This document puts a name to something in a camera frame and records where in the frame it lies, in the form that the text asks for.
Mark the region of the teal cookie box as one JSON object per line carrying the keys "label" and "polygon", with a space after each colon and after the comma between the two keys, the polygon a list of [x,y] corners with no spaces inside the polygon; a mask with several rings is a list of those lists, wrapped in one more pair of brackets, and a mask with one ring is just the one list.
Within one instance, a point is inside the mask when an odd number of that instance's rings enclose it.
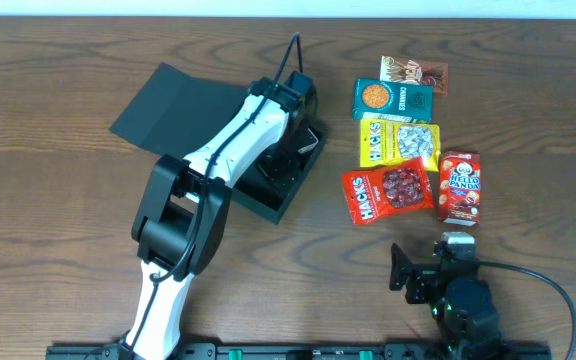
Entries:
{"label": "teal cookie box", "polygon": [[351,116],[355,120],[430,123],[432,108],[431,86],[358,78]]}

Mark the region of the red Hacks candy bag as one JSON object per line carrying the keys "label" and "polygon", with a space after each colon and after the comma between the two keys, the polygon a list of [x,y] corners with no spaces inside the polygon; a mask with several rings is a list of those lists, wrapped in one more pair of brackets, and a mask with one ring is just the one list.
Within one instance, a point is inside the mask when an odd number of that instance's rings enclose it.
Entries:
{"label": "red Hacks candy bag", "polygon": [[341,184],[354,225],[435,207],[421,157],[395,166],[345,173]]}

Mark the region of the yellow Hacks candy bag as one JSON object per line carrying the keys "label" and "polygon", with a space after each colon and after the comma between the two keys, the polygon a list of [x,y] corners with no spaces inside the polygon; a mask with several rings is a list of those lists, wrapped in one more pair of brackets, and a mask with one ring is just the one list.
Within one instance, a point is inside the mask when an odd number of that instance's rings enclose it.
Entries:
{"label": "yellow Hacks candy bag", "polygon": [[360,121],[359,147],[362,168],[399,165],[420,157],[427,171],[439,171],[441,140],[438,125],[363,119]]}

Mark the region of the black gift box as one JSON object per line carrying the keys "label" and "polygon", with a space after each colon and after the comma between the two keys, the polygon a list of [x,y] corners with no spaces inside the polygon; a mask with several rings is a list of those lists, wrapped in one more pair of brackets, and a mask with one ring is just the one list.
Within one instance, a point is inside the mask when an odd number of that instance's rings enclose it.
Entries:
{"label": "black gift box", "polygon": [[[211,140],[243,105],[247,89],[192,77],[160,63],[109,131],[157,155],[182,159]],[[323,150],[326,134],[312,124],[318,140],[299,156],[299,169],[281,188],[253,165],[233,189],[233,201],[277,224]]]}

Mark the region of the brown Pocky snack box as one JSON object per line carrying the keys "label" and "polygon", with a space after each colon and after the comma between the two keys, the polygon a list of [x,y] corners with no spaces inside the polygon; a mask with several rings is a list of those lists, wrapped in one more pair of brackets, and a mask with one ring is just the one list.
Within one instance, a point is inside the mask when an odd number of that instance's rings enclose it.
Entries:
{"label": "brown Pocky snack box", "polygon": [[448,94],[448,75],[447,63],[385,55],[380,61],[382,81],[431,86],[435,94],[442,96]]}

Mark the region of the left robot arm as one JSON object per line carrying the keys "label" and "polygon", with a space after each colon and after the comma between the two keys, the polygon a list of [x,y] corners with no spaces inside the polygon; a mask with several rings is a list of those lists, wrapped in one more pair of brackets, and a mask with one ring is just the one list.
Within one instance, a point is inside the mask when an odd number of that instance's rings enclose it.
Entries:
{"label": "left robot arm", "polygon": [[142,269],[122,359],[181,356],[193,280],[212,261],[233,203],[278,222],[322,149],[317,92],[301,71],[248,87],[161,64],[112,131],[157,155],[131,229]]}

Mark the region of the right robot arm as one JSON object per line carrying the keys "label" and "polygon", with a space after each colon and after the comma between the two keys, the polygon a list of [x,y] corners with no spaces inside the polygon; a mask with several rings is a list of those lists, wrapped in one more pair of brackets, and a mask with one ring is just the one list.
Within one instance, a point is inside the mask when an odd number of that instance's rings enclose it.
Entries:
{"label": "right robot arm", "polygon": [[393,244],[389,288],[404,290],[409,304],[430,307],[449,358],[506,357],[499,313],[489,285],[478,275],[475,240],[448,237],[434,244],[434,254],[437,263],[415,264]]}

